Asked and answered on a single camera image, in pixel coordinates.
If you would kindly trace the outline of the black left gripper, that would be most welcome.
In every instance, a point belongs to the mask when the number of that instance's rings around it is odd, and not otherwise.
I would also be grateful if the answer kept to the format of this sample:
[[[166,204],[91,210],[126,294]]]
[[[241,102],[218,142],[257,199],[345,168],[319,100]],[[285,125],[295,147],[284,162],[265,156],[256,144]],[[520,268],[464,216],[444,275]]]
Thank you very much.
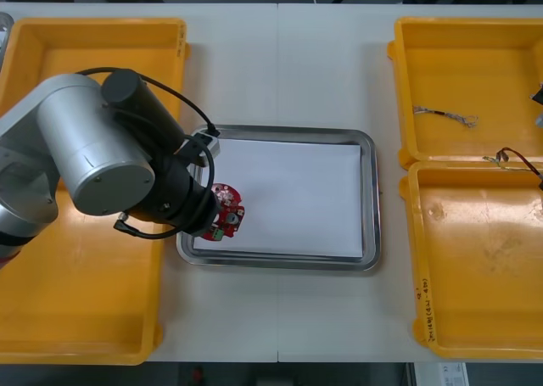
[[[148,194],[126,213],[140,221],[169,226],[161,233],[145,233],[135,227],[126,230],[138,238],[169,238],[179,232],[194,236],[206,233],[220,205],[212,191],[215,166],[210,165],[206,186],[188,171],[188,162],[179,155],[161,155],[150,162],[154,183]]]

